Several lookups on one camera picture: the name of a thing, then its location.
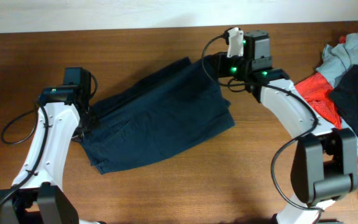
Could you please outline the dark blue shorts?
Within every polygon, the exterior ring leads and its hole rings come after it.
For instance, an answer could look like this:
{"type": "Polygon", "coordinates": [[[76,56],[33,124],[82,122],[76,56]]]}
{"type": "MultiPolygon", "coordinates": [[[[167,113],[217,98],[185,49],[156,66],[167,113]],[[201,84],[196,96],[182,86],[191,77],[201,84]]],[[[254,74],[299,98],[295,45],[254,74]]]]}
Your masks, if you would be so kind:
{"type": "Polygon", "coordinates": [[[185,57],[95,103],[99,124],[80,142],[91,165],[100,174],[147,166],[232,128],[230,102],[211,72],[185,57]]]}

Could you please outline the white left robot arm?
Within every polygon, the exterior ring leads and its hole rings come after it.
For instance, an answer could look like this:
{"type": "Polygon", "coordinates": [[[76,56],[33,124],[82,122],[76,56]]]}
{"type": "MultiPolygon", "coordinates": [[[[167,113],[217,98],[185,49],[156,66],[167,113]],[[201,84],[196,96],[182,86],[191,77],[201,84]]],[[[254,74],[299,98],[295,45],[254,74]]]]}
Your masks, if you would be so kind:
{"type": "Polygon", "coordinates": [[[0,223],[83,223],[63,193],[63,171],[72,141],[98,125],[90,108],[98,82],[81,67],[65,69],[63,83],[42,90],[31,111],[32,143],[18,175],[0,189],[0,223]]]}

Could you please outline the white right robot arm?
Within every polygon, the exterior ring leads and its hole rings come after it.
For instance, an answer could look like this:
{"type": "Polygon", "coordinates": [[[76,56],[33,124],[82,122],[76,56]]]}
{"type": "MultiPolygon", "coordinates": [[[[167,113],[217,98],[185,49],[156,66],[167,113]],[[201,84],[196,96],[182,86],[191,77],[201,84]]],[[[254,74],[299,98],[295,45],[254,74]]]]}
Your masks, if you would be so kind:
{"type": "Polygon", "coordinates": [[[324,211],[357,189],[356,135],[322,118],[299,94],[290,77],[281,68],[273,67],[268,32],[245,32],[233,27],[218,38],[225,40],[228,50],[201,57],[214,67],[210,78],[217,82],[228,77],[225,87],[251,93],[291,137],[275,153],[270,165],[273,184],[287,203],[270,222],[323,223],[324,211]],[[296,144],[290,172],[294,194],[287,197],[277,182],[275,164],[292,144],[296,144]]]}

